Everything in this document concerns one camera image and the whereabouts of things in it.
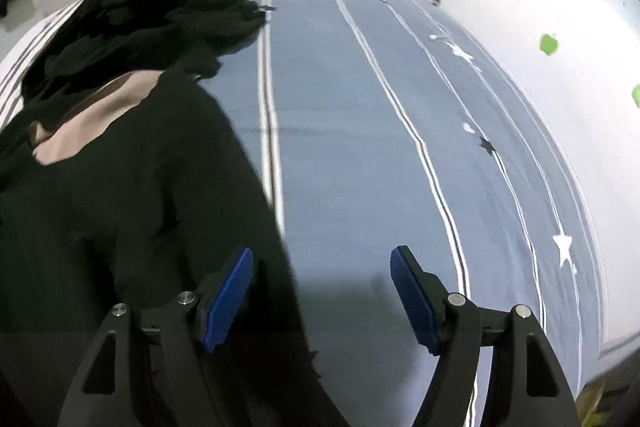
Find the black garment with beige lining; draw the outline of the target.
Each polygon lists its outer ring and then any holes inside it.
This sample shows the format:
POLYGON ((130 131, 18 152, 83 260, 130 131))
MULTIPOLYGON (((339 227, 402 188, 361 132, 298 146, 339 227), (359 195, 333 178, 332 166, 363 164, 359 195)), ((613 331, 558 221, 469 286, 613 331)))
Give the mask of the black garment with beige lining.
POLYGON ((204 358, 221 426, 341 426, 288 254, 227 115, 184 72, 127 72, 25 107, 1 133, 1 421, 58 425, 117 303, 159 308, 241 248, 254 277, 204 358))

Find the black clothes pile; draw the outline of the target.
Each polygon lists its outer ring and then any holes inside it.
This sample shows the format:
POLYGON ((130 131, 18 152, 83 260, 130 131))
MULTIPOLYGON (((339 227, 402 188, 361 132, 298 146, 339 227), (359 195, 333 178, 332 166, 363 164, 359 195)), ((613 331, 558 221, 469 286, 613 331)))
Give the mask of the black clothes pile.
POLYGON ((135 70, 213 77, 221 57, 247 46, 266 15, 256 0, 84 0, 27 69, 23 103, 99 88, 135 70))

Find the striped star bed sheet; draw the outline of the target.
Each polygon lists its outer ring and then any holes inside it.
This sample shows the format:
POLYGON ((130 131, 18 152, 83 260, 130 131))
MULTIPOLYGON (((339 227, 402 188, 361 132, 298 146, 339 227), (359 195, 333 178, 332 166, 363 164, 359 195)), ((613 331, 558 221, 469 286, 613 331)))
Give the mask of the striped star bed sheet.
MULTIPOLYGON (((599 352, 598 283, 536 120, 430 43, 408 2, 256 1, 257 36, 191 76, 262 182, 341 426, 415 426, 435 373, 390 276, 399 246, 480 308, 528 306, 574 399, 599 352)), ((462 426, 483 426, 491 359, 480 349, 462 426)))

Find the white headboard green apples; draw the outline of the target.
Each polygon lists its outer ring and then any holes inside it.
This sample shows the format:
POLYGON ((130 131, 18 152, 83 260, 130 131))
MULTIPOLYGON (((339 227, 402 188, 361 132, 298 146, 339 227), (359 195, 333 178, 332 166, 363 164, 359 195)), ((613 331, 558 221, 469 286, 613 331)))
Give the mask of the white headboard green apples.
POLYGON ((564 155, 596 243, 605 352, 639 340, 639 5, 447 0, 516 80, 564 155))

